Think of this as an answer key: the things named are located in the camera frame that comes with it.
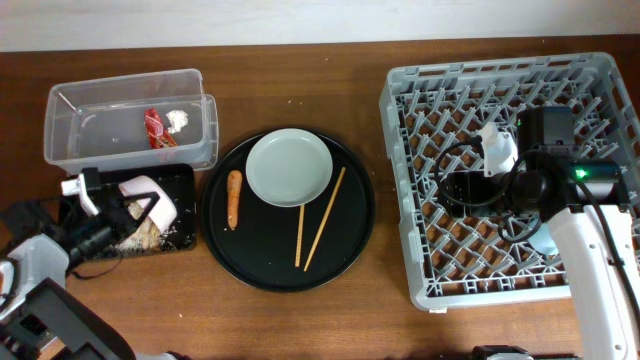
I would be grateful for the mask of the food scraps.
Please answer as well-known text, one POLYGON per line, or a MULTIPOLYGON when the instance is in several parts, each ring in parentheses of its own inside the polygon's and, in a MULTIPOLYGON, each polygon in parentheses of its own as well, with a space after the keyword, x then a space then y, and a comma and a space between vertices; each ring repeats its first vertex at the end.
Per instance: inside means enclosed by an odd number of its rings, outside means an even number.
POLYGON ((146 217, 138 229, 116 245, 124 253, 159 251, 164 245, 161 232, 150 217, 146 217))

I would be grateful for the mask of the red snack wrapper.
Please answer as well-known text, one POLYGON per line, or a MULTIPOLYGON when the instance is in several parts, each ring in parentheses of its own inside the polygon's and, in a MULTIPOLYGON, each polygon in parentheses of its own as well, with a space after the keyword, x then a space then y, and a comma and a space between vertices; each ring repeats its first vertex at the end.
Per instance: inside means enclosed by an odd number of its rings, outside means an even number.
POLYGON ((144 112, 144 125, 152 149, 177 146, 171 134, 164 128, 162 119, 155 108, 151 107, 144 112))

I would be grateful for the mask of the white tissue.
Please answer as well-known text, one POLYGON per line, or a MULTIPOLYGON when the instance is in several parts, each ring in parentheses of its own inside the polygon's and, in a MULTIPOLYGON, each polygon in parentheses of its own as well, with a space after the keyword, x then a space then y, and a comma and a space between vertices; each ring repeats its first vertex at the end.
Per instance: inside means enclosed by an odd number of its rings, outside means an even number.
POLYGON ((188 114, 183 110, 171 110, 166 114, 170 126, 168 132, 170 134, 179 133, 188 125, 188 114))

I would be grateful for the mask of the light blue plastic cup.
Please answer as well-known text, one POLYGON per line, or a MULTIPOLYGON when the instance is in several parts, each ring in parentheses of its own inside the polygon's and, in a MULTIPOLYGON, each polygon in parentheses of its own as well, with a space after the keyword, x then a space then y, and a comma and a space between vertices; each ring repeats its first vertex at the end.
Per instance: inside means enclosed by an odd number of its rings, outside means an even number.
POLYGON ((546 256, 555 256, 559 253, 558 248, 548 232, 539 230, 529 238, 529 244, 538 253, 546 256))

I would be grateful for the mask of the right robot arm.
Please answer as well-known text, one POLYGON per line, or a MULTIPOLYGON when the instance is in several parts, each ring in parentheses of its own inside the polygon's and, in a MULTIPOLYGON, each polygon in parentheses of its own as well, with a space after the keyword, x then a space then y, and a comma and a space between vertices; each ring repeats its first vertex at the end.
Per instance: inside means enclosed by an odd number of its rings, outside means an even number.
POLYGON ((563 106, 521 111, 515 133, 488 123, 466 144, 484 168, 436 169, 439 203, 453 217, 537 215, 569 277, 584 358, 638 358, 639 270, 621 167, 580 157, 563 106))

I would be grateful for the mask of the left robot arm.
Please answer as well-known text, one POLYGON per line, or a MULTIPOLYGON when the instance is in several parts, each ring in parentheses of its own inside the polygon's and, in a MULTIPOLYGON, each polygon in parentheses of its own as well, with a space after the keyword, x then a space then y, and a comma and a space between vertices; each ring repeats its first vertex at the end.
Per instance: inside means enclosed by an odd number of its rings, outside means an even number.
POLYGON ((53 219, 44 200, 12 205, 2 218, 13 240, 1 252, 1 356, 37 359, 55 342, 57 359, 137 359, 127 341, 66 289, 68 276, 140 228, 156 191, 100 196, 85 216, 60 197, 53 219))

